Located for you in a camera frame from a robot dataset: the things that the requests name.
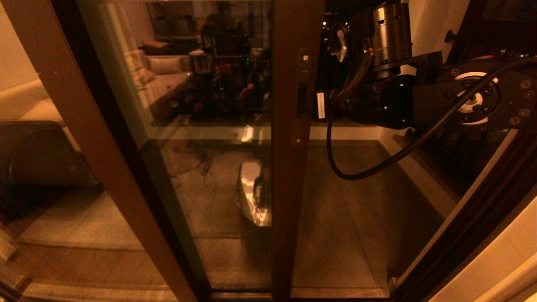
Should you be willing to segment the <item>dark brown door frame jamb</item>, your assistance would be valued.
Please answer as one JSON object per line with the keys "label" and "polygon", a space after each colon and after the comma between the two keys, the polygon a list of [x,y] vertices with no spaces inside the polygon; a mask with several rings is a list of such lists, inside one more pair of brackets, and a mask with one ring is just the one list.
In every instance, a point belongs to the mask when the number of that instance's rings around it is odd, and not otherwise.
{"label": "dark brown door frame jamb", "polygon": [[388,302],[421,302],[537,184],[537,130],[511,130],[462,200],[410,264]]}

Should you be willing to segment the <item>dark balcony railing with knob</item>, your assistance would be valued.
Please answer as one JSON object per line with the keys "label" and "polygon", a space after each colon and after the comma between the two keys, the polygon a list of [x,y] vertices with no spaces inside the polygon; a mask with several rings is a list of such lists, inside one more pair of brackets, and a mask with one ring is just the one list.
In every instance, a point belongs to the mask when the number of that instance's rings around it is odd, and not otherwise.
{"label": "dark balcony railing with knob", "polygon": [[[409,0],[414,53],[441,50],[453,66],[485,55],[537,57],[537,0]],[[508,130],[463,135],[439,130],[413,153],[411,180],[434,201],[457,203]]]}

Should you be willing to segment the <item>brown framed fixed glass panel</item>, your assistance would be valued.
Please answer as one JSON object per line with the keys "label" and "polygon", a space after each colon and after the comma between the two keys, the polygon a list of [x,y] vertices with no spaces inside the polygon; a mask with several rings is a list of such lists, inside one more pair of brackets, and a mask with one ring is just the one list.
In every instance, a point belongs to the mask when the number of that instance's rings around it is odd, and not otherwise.
{"label": "brown framed fixed glass panel", "polygon": [[74,0],[0,0],[90,166],[180,302],[199,302],[164,199],[144,165]]}

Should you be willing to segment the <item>black aluminum extrusion rail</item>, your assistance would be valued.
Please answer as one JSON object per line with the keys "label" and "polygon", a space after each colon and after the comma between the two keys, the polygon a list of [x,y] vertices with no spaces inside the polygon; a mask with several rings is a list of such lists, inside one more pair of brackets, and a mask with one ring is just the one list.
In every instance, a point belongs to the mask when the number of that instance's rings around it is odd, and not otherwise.
{"label": "black aluminum extrusion rail", "polygon": [[213,290],[203,302],[393,302],[388,289],[293,288],[289,297],[270,290]]}

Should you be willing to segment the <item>brown framed sliding glass door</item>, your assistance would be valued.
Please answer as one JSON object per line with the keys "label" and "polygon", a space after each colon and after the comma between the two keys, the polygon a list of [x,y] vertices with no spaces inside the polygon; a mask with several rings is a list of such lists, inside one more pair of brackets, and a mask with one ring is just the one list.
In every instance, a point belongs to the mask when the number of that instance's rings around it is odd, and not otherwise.
{"label": "brown framed sliding glass door", "polygon": [[[164,160],[154,143],[153,132],[142,121],[140,111],[134,102],[127,101],[127,87],[119,80],[119,72],[112,67],[114,55],[112,38],[105,38],[107,9],[101,4],[115,4],[116,0],[77,0],[84,25],[104,69],[119,109],[126,120],[142,155],[144,165],[151,179],[162,194],[166,212],[176,230],[185,259],[189,264],[203,302],[213,292],[201,256],[195,246],[192,230],[187,226],[187,218],[180,207],[171,180],[167,179]],[[274,297],[289,297],[292,290],[295,253],[299,228],[303,182],[306,171],[308,140],[303,147],[293,145],[293,129],[296,115],[297,96],[297,53],[307,47],[311,49],[310,101],[314,96],[319,57],[318,42],[323,17],[324,0],[274,0],[271,16],[272,29],[269,35],[271,51],[271,252],[270,285],[265,290]]]}

